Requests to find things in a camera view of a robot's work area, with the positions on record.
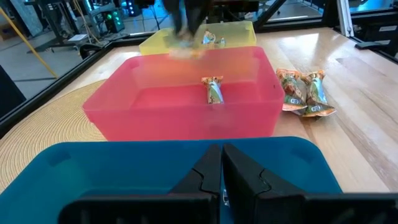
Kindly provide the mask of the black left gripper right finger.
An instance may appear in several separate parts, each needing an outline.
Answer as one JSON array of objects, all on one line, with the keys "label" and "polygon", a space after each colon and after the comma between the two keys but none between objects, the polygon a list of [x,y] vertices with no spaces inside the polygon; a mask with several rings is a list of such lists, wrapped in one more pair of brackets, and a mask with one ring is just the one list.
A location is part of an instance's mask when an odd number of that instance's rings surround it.
[{"label": "black left gripper right finger", "polygon": [[229,143],[222,164],[234,224],[304,224],[302,189]]}]

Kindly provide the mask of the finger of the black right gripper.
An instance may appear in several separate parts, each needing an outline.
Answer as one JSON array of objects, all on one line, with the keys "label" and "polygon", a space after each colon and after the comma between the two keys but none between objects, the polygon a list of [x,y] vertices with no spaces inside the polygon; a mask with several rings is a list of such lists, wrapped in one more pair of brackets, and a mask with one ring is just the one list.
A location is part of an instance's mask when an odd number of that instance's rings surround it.
[{"label": "finger of the black right gripper", "polygon": [[211,9],[212,0],[185,0],[187,27],[191,34],[196,34],[199,26]]},{"label": "finger of the black right gripper", "polygon": [[165,10],[172,16],[174,32],[182,33],[182,12],[180,10],[180,0],[164,0]]}]

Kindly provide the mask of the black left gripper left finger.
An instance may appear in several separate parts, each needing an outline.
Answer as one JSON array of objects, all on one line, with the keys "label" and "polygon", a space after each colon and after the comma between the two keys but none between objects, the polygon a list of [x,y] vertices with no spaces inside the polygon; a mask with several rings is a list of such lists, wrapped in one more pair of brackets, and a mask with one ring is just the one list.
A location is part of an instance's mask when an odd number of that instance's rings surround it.
[{"label": "black left gripper left finger", "polygon": [[188,174],[170,190],[170,193],[211,195],[210,224],[220,224],[220,187],[221,149],[217,144],[211,144]]}]

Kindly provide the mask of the yellow plastic bin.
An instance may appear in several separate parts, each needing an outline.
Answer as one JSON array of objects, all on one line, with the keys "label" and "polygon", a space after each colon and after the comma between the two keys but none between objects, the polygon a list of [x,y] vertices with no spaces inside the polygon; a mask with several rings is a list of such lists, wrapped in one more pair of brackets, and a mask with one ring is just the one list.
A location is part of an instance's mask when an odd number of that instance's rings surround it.
[{"label": "yellow plastic bin", "polygon": [[[256,45],[256,35],[253,24],[250,21],[202,24],[194,38],[195,44],[201,49],[208,50],[201,43],[206,29],[216,35],[216,42],[213,49]],[[158,30],[141,43],[139,50],[142,55],[167,54],[169,53],[169,49],[175,47],[176,44],[177,40],[174,36],[174,30],[164,28]]]}]

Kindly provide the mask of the computer with green lights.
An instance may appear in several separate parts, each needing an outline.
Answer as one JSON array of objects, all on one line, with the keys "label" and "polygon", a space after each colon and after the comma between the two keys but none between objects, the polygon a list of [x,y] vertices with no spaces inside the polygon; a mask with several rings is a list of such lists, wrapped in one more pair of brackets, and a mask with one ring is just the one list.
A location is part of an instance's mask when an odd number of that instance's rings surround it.
[{"label": "computer with green lights", "polygon": [[118,10],[105,11],[103,17],[107,31],[118,33],[124,29],[123,19]]}]

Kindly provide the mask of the pink plastic bin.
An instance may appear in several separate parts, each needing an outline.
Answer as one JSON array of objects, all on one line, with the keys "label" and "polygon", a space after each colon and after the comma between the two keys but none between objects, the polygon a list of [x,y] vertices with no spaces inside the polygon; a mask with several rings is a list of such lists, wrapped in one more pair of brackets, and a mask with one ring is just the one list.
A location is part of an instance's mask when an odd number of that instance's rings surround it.
[{"label": "pink plastic bin", "polygon": [[[220,77],[224,103],[208,104],[203,77]],[[260,47],[127,59],[83,104],[109,141],[268,137],[284,90]]]}]

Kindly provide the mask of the blue plastic bin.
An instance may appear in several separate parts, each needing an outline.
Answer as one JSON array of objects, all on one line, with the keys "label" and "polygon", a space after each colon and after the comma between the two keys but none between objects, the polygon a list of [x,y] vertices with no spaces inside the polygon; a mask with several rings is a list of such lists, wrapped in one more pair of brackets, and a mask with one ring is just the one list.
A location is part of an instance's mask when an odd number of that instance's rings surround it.
[{"label": "blue plastic bin", "polygon": [[[323,154],[306,139],[230,143],[307,192],[341,192]],[[84,195],[164,194],[210,145],[210,140],[55,144],[35,156],[0,194],[0,224],[57,224],[61,209]]]}]

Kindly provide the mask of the woven beige placemat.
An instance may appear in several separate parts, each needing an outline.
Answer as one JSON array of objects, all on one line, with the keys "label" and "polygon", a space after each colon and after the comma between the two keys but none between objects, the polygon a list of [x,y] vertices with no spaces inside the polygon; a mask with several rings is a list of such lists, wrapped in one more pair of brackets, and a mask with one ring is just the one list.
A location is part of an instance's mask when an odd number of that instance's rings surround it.
[{"label": "woven beige placemat", "polygon": [[82,108],[103,83],[83,86],[47,103],[0,139],[0,193],[44,149],[60,142],[105,140]]}]

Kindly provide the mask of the black partition panel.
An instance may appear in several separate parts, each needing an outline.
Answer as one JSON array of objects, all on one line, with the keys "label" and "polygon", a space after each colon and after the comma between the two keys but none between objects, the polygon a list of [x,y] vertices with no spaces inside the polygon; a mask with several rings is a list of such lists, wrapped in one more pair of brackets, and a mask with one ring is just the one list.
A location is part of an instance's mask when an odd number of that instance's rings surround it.
[{"label": "black partition panel", "polygon": [[26,98],[0,65],[0,118],[25,102]]}]

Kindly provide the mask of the aluminium frame post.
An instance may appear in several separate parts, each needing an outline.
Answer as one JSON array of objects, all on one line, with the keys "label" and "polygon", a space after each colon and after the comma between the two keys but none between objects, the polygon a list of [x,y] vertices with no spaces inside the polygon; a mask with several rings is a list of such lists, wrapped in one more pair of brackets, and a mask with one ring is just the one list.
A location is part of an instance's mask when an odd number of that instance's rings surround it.
[{"label": "aluminium frame post", "polygon": [[345,37],[353,37],[354,29],[351,19],[348,0],[336,0],[338,18],[340,22],[340,32]]}]

